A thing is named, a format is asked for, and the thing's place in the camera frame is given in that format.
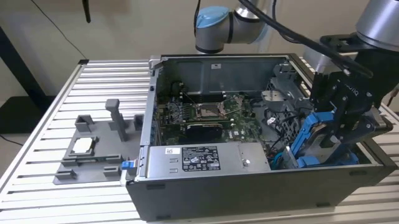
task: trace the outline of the blue latch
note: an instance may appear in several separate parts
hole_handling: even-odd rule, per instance
[[[134,168],[134,161],[122,161],[121,169],[133,169]]]
[[[304,125],[300,129],[300,132],[295,138],[295,141],[291,145],[291,151],[293,156],[296,156],[301,145],[304,144],[304,141],[311,137],[312,135],[312,127],[313,125],[319,123],[327,123],[333,120],[333,113],[332,112],[319,112],[319,113],[311,113],[307,118],[304,119]]]

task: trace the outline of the slotted aluminum surface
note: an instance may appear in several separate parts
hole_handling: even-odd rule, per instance
[[[94,120],[109,120],[109,113],[102,109],[108,98],[120,99],[120,111],[125,118],[144,111],[149,81],[146,67],[148,61],[89,61],[86,66],[77,66],[0,180],[1,223],[144,223],[120,182],[54,185],[52,180],[74,131],[76,115],[90,114]],[[399,165],[399,118],[385,106],[381,111],[393,123],[393,130],[377,136],[375,141]],[[333,209],[190,220],[190,223],[232,222],[396,223],[399,170],[376,186],[357,189]]]

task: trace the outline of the small white component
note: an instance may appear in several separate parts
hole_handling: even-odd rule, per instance
[[[275,122],[275,118],[269,118],[269,119],[267,120],[267,125],[271,125],[273,122]]]
[[[80,138],[76,140],[73,145],[74,153],[85,153],[92,147],[93,140],[92,138]]]

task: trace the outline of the black cable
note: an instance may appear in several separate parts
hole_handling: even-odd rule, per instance
[[[5,141],[8,141],[8,142],[10,142],[13,144],[17,144],[17,145],[22,146],[22,144],[20,144],[20,143],[17,143],[17,142],[14,142],[12,140],[8,140],[1,134],[0,134],[0,138],[2,138]]]
[[[54,25],[54,27],[57,28],[57,30],[60,31],[64,39],[69,42],[69,44],[73,46],[73,48],[78,51],[78,53],[81,54],[82,58],[86,59],[85,55],[81,53],[81,51],[78,50],[78,48],[74,46],[74,44],[68,40],[65,34],[62,33],[62,31],[60,30],[60,28],[56,26],[54,22],[50,20],[50,18],[48,17],[48,15],[45,15],[45,13],[42,12],[41,8],[38,7],[38,5],[36,4],[36,2],[33,0],[30,0],[30,2],[34,4],[34,6],[37,7],[37,9],[40,10],[40,12],[42,13],[42,15],[48,18],[48,20],[50,21],[52,25]]]
[[[391,96],[391,97],[389,97],[389,100],[388,100],[388,103],[387,103],[387,106],[391,105],[391,103],[392,103],[392,99],[393,99],[393,97]]]
[[[285,122],[287,122],[288,120],[291,120],[292,118],[297,118],[297,115],[293,115],[293,116],[287,117],[284,120],[281,120],[280,123],[276,123],[276,124],[275,124],[275,131],[277,132],[277,134],[279,134],[279,133],[280,133],[280,134],[279,134],[279,138],[277,138],[277,140],[275,141],[275,143],[273,143],[272,146],[269,147],[271,149],[275,147],[275,145],[277,144],[277,142],[283,139],[283,137],[284,137],[284,135],[285,135],[284,132],[277,131],[276,126],[279,125],[280,128],[281,128],[281,131],[284,131],[281,124],[285,123]]]
[[[194,13],[193,13],[193,36],[196,35],[196,26],[197,26],[197,16],[198,16],[198,12],[200,12],[200,0],[197,2],[197,7],[194,8]]]
[[[276,16],[275,16],[275,6],[276,6],[276,0],[273,0],[273,4],[272,4],[272,17],[273,17],[273,20],[276,21]],[[292,40],[289,37],[287,37],[284,34],[279,33],[281,38],[284,40],[287,40],[289,43],[300,43],[297,42],[296,40]]]
[[[265,15],[261,10],[248,1],[248,0],[237,0],[247,9],[257,16],[257,18],[265,22],[267,25],[269,25],[277,32],[280,32],[283,35],[288,36],[292,40],[299,41],[303,45],[325,55],[331,58],[332,62],[340,64],[344,66],[345,69],[357,72],[364,77],[371,78],[372,72],[360,64],[357,64],[353,60],[351,60],[347,57],[343,57],[337,52],[332,51],[328,47],[320,45],[311,39],[308,39],[305,36],[300,35],[291,29],[288,29],[285,26],[283,26],[277,21],[275,21],[272,18],[269,18],[268,15]]]

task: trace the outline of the black power cable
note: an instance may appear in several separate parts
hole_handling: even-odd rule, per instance
[[[388,103],[387,103],[387,106],[391,105],[391,103],[392,103],[392,99],[393,99],[393,97],[391,96],[391,97],[389,97],[389,100],[388,100]]]
[[[276,0],[273,0],[273,4],[272,4],[272,17],[273,17],[273,20],[276,21],[276,16],[275,16],[275,6],[276,6]],[[287,37],[284,34],[279,33],[281,38],[284,40],[287,40],[289,43],[300,43],[295,40],[292,40],[289,37]]]
[[[12,140],[6,139],[1,134],[0,134],[0,138],[2,138],[5,141],[8,141],[13,144],[17,144],[17,145],[22,146],[22,144],[17,143],[16,141],[12,141]]]
[[[69,42],[69,44],[72,45],[72,47],[78,51],[78,53],[81,54],[82,58],[86,59],[85,55],[81,53],[81,51],[78,50],[78,48],[74,46],[74,44],[68,40],[65,34],[62,33],[62,31],[60,30],[60,28],[57,27],[57,25],[54,24],[54,22],[50,20],[50,18],[48,17],[48,15],[45,15],[45,13],[42,12],[41,8],[38,7],[38,5],[36,4],[36,2],[33,0],[30,0],[30,2],[34,4],[36,8],[40,10],[40,12],[42,13],[42,15],[46,17],[46,19],[49,20],[49,22],[52,23],[52,25],[54,25],[54,27],[57,28],[57,30],[60,31],[64,39]]]
[[[194,8],[194,13],[193,13],[193,36],[196,35],[197,29],[197,16],[200,12],[200,0],[197,1],[197,7]]]
[[[257,18],[265,22],[267,25],[269,25],[279,33],[289,37],[292,40],[300,42],[303,45],[325,55],[331,58],[332,62],[343,66],[345,69],[344,72],[349,73],[351,71],[359,73],[367,78],[372,77],[372,72],[360,64],[357,64],[353,60],[351,60],[347,57],[343,57],[337,52],[332,51],[328,47],[320,45],[311,39],[308,39],[301,34],[296,33],[291,29],[288,29],[285,26],[283,26],[277,21],[275,21],[272,18],[269,18],[268,15],[265,15],[261,10],[248,1],[248,0],[237,0],[247,9],[257,16]]]

